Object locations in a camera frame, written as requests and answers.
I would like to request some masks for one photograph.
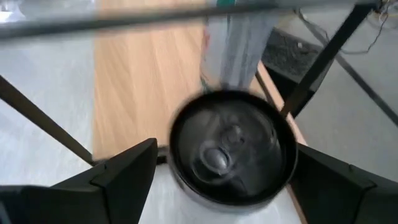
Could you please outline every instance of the white surface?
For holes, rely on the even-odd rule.
[[[209,210],[190,200],[174,182],[167,165],[162,165],[156,168],[139,223],[294,224],[300,223],[300,219],[286,189],[268,206],[253,213],[230,214]]]

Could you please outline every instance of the can top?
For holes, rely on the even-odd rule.
[[[280,185],[286,159],[272,118],[242,98],[205,98],[188,104],[173,126],[181,178],[224,204],[249,203]]]

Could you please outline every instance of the wooden surface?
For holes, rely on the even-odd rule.
[[[176,7],[183,0],[103,0],[113,9]],[[113,156],[155,137],[167,144],[175,110],[200,90],[201,22],[98,35],[95,42],[94,156]]]

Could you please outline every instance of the black bar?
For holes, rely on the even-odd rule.
[[[377,0],[355,0],[361,4],[369,4]],[[81,18],[57,18],[51,21],[26,21],[16,22],[0,26],[0,40],[9,40],[21,37],[37,35],[64,34],[93,29],[109,29],[112,27],[138,26],[171,21],[190,21],[192,19],[225,16],[227,14],[244,14],[258,11],[292,10],[297,7],[324,6],[326,4],[352,4],[353,1],[269,1],[251,4],[230,6],[203,7],[203,5],[189,4],[175,9],[157,9],[138,12],[118,12],[117,16],[106,17],[81,17]]]
[[[90,165],[95,165],[92,155],[78,141],[70,136],[55,121],[47,116],[42,110],[34,105],[26,96],[13,87],[5,78],[0,75],[0,99],[24,115],[29,121],[36,124],[39,128],[55,138],[76,156],[83,159]]]
[[[362,21],[368,16],[375,4],[355,5],[347,19],[338,29],[330,40],[329,44],[319,53],[308,72],[301,82],[297,85],[291,96],[286,100],[281,114],[287,116],[290,111],[294,111],[305,99],[306,90],[311,87],[313,82],[318,79],[328,63],[334,59],[340,48],[351,37]]]

